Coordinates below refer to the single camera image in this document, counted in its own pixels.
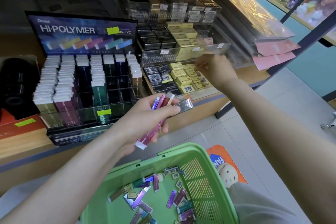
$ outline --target pink paper packet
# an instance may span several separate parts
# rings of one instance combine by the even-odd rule
[[[295,55],[292,52],[287,52],[287,53],[272,55],[272,56],[265,56],[265,57],[252,57],[259,71],[270,68],[271,66],[281,64],[292,58],[295,58]]]
[[[258,52],[262,56],[283,54],[300,48],[300,45],[295,44],[292,40],[289,39],[282,41],[255,43],[255,45],[257,46]]]

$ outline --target green plastic basket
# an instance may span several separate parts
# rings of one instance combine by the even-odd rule
[[[157,157],[113,168],[84,209],[82,224],[130,223],[137,209],[133,211],[122,196],[112,203],[107,202],[107,197],[122,186],[172,166],[185,171],[180,179],[191,197],[196,223],[239,223],[229,194],[206,151],[197,144],[185,143],[162,151]],[[158,192],[150,189],[143,198],[153,208],[152,216],[158,224],[174,224],[178,220],[176,208],[166,207],[171,191],[177,190],[176,182],[177,179],[167,176],[159,183]]]

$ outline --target tile floor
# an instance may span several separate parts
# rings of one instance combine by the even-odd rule
[[[320,123],[333,120],[333,108],[289,69],[281,70],[257,91],[307,128],[336,143],[336,131],[322,130],[319,126]],[[121,159],[118,165],[154,157],[162,150],[186,142],[198,143],[205,149],[216,144],[222,145],[250,186],[309,221],[255,143],[235,109],[227,112],[219,120],[213,115],[161,137],[157,144],[149,145],[145,151],[136,149],[134,154]]]

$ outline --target forearm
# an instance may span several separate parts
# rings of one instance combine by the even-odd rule
[[[336,146],[235,79],[223,93],[233,103],[260,149],[314,223],[336,222]]]
[[[107,173],[124,155],[118,137],[110,130],[89,143],[0,223],[75,223]]]

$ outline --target hand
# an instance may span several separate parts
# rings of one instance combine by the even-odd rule
[[[150,132],[158,123],[170,116],[178,114],[181,110],[179,106],[172,106],[179,102],[173,99],[172,105],[152,110],[153,103],[157,97],[163,94],[154,94],[138,100],[138,102],[111,128],[111,132],[116,133],[116,138],[122,140],[121,145],[126,146],[125,154],[130,154],[134,150],[135,142],[144,134]],[[165,121],[161,126],[163,134],[168,133],[168,123]],[[152,137],[151,142],[156,143],[158,133]]]
[[[196,60],[196,71],[200,71],[219,91],[227,82],[238,79],[231,63],[224,55],[203,54]]]

